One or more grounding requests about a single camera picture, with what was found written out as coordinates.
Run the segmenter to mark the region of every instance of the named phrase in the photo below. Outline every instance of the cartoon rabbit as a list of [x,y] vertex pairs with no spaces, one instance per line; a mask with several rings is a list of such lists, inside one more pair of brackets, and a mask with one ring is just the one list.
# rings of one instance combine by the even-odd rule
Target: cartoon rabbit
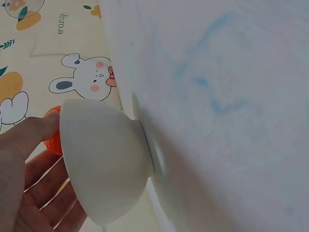
[[74,68],[73,77],[61,77],[49,84],[52,93],[76,91],[81,97],[94,100],[106,99],[112,87],[116,87],[112,63],[106,57],[93,57],[87,60],[78,53],[62,58],[62,65]]

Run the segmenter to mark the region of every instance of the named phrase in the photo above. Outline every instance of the blue marker scribble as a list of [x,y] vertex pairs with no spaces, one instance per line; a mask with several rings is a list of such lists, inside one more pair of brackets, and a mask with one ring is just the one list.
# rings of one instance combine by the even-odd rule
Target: blue marker scribble
[[242,107],[244,107],[247,103],[245,101],[236,102],[227,106],[222,106],[218,99],[211,100],[211,106],[215,110],[215,112],[219,115],[226,115],[232,112],[235,112]]
[[208,87],[208,80],[203,77],[197,77],[193,79],[193,82],[198,84],[199,86]]
[[186,51],[189,59],[178,65],[173,76],[173,80],[182,78],[183,73],[188,69],[189,66],[192,65],[193,61],[196,59],[196,55],[198,54],[198,52],[202,50],[202,46],[207,45],[208,41],[212,36],[215,35],[215,33],[219,32],[222,28],[228,26],[228,23],[232,19],[233,15],[233,13],[227,13],[219,17],[206,29],[197,44]]
[[200,48],[206,45],[209,39],[213,37],[215,33],[219,32],[222,28],[228,26],[233,15],[233,13],[227,13],[219,17],[207,28],[207,30],[204,32],[203,36],[200,38],[197,44],[187,50],[186,54],[194,56],[196,53],[198,53],[200,51]]
[[209,87],[208,80],[205,79],[204,77],[198,77],[194,78],[193,82],[198,84],[201,87],[206,88],[208,93],[210,94],[210,99],[211,99],[211,106],[218,115],[226,115],[232,112],[235,112],[247,105],[246,101],[237,101],[235,103],[229,104],[227,106],[223,106],[220,101],[214,96],[212,93],[211,88]]

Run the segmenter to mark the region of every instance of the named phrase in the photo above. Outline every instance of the blue line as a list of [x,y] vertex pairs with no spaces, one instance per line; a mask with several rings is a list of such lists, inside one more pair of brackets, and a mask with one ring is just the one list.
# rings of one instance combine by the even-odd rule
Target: blue line
[[205,31],[202,38],[194,45],[192,48],[189,48],[186,51],[186,54],[190,56],[188,61],[183,62],[182,64],[178,65],[176,68],[175,74],[173,76],[173,80],[181,78],[183,73],[187,70],[187,68],[192,64],[194,56],[201,50],[201,47],[209,41],[209,39],[214,35],[214,33],[221,30],[224,26],[226,26],[230,19],[232,18],[232,13],[227,13],[218,20],[213,22]]
[[230,104],[228,106],[221,106],[219,101],[217,99],[211,100],[211,106],[215,110],[215,112],[219,115],[225,115],[231,112],[235,112],[239,110],[240,108],[244,107],[247,104],[245,101],[239,101],[233,104]]
[[231,20],[233,14],[227,13],[221,16],[218,20],[213,22],[208,29],[204,32],[202,38],[197,42],[197,44],[193,48],[189,48],[186,54],[192,54],[199,52],[200,47],[205,45],[208,40],[218,31],[220,31],[223,27],[225,27]]
[[197,77],[193,79],[193,82],[196,84],[203,86],[203,87],[208,87],[208,80],[206,80],[204,77]]

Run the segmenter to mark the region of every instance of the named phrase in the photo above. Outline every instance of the finger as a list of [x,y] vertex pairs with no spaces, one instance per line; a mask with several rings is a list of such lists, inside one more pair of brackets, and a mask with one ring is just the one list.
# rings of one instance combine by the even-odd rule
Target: finger
[[26,191],[26,194],[30,194],[36,206],[41,209],[57,194],[67,179],[68,173],[61,158],[36,185]]
[[0,136],[0,145],[26,160],[40,142],[47,140],[59,130],[59,113],[47,117],[28,117]]
[[87,218],[87,214],[79,201],[56,227],[57,232],[78,232]]
[[49,224],[55,227],[72,209],[77,201],[71,182],[41,212],[46,215]]
[[55,155],[51,151],[45,150],[32,160],[26,163],[25,172],[25,189],[30,188],[42,175],[48,171],[58,160],[60,156]]

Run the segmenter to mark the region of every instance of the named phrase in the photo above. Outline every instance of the orange object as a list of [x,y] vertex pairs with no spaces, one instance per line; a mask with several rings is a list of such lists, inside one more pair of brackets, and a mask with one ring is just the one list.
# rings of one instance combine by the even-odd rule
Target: orange object
[[[58,111],[60,112],[61,106],[55,106],[54,108],[50,109],[46,112],[45,116],[48,115],[52,111]],[[62,156],[62,148],[61,148],[61,140],[60,140],[60,131],[58,131],[56,134],[54,134],[49,140],[44,141],[44,145],[46,148],[54,152],[56,155]]]

